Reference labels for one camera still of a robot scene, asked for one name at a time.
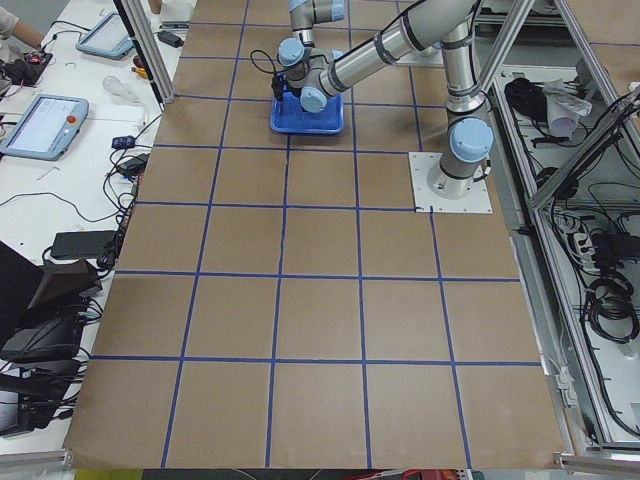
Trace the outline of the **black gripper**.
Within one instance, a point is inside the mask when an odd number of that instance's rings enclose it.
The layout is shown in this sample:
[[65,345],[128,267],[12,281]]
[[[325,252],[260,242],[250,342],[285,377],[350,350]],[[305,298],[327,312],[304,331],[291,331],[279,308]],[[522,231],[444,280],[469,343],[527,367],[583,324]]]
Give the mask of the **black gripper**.
[[284,73],[276,73],[272,76],[271,89],[275,100],[283,100],[286,94],[300,98],[300,89],[291,86]]

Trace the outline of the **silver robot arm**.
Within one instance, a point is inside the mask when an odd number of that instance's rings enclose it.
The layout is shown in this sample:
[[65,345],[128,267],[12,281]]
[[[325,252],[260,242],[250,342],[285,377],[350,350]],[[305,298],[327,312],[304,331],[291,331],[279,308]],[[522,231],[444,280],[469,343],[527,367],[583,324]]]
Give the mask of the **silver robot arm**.
[[282,99],[290,91],[302,111],[322,113],[332,98],[351,89],[412,52],[438,45],[445,70],[448,115],[447,147],[429,172],[431,190],[441,198],[463,198],[475,182],[475,172],[488,158],[494,133],[486,118],[486,96],[475,75],[472,16],[476,1],[415,1],[382,30],[337,56],[316,47],[312,30],[344,18],[342,1],[291,1],[292,35],[279,47],[273,93]]
[[344,0],[289,0],[288,12],[292,35],[305,46],[313,46],[314,26],[343,20],[346,6]]

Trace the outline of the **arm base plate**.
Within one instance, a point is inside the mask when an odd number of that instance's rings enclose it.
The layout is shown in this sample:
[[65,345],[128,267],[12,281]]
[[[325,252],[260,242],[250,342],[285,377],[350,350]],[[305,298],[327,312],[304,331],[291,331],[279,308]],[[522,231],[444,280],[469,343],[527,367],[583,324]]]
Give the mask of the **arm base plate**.
[[439,152],[409,152],[409,170],[418,213],[492,214],[486,179],[480,166],[468,179],[453,179],[441,169]]

